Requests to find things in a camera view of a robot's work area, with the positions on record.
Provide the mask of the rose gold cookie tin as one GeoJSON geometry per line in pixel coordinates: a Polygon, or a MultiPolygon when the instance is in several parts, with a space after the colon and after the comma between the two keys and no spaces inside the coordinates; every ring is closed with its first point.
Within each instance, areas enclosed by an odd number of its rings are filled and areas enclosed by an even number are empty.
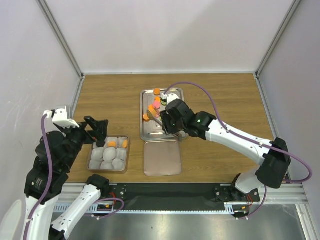
{"type": "Polygon", "coordinates": [[[87,160],[87,169],[92,172],[124,174],[128,169],[130,139],[127,135],[107,136],[104,145],[93,143],[87,160]],[[124,140],[128,140],[127,148],[123,148],[124,140]],[[114,141],[117,147],[108,147],[108,142],[114,141]]]}

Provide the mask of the silver metal tongs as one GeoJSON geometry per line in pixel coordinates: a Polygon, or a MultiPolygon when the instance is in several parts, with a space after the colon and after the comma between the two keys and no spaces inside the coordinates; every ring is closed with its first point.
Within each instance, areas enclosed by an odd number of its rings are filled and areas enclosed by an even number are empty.
{"type": "MultiPolygon", "coordinates": [[[[163,123],[162,123],[160,120],[158,120],[157,118],[155,118],[155,117],[153,116],[153,114],[152,114],[149,110],[147,110],[146,113],[147,113],[147,116],[149,117],[150,120],[156,122],[158,125],[160,125],[161,127],[163,127],[163,123]]],[[[179,142],[182,142],[182,141],[183,141],[183,138],[182,138],[182,136],[181,136],[181,134],[180,134],[179,132],[178,132],[178,133],[174,133],[173,136],[174,136],[179,142]]]]}

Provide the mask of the tan round biscuit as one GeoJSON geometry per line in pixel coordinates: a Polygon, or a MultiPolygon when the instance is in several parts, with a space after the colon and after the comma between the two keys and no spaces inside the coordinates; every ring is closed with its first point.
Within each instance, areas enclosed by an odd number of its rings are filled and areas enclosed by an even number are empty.
{"type": "Polygon", "coordinates": [[[129,143],[129,141],[127,139],[125,139],[122,143],[122,147],[126,149],[128,147],[128,143],[129,143]]]}

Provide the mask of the orange chip cookie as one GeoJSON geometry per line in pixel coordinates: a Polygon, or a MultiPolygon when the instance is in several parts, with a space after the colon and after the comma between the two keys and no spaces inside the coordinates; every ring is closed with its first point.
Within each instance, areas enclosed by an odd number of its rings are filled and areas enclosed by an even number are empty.
{"type": "Polygon", "coordinates": [[[108,146],[109,148],[111,148],[111,147],[116,148],[116,147],[117,147],[117,143],[116,143],[115,141],[109,141],[108,144],[107,144],[107,146],[108,146]]]}

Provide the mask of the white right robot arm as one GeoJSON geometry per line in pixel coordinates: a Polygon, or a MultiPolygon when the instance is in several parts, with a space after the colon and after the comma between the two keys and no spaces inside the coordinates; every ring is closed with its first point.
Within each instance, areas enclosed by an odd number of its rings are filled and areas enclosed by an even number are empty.
{"type": "Polygon", "coordinates": [[[279,189],[291,164],[286,142],[274,141],[243,132],[208,112],[194,113],[180,100],[167,104],[160,112],[162,129],[167,135],[185,132],[190,137],[224,145],[253,160],[258,166],[248,172],[239,173],[227,191],[229,201],[242,201],[260,187],[279,189]]]}

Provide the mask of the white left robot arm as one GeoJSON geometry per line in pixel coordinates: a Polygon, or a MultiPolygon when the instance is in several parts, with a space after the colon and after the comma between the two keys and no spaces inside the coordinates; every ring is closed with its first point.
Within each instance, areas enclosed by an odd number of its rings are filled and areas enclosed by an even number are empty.
{"type": "Polygon", "coordinates": [[[42,138],[35,149],[36,158],[24,187],[23,240],[66,240],[88,208],[98,200],[107,199],[111,191],[107,178],[93,174],[61,223],[51,223],[63,185],[83,145],[96,143],[101,146],[105,143],[109,121],[85,116],[76,127],[64,128],[56,123],[57,131],[46,132],[47,119],[48,114],[41,118],[42,138]]]}

